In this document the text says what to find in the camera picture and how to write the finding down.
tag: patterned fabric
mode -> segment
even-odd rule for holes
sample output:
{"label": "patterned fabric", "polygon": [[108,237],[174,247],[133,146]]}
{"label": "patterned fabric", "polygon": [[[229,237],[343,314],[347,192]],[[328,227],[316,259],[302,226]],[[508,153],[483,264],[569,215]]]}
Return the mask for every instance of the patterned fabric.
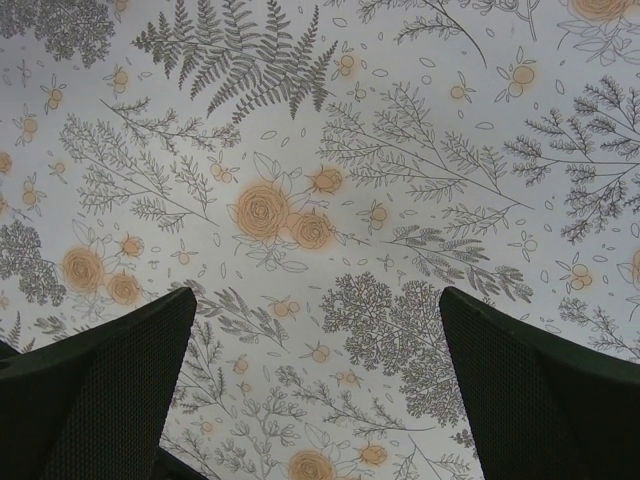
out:
{"label": "patterned fabric", "polygon": [[640,359],[635,0],[0,0],[0,338],[178,286],[208,478],[481,478],[437,299]]}

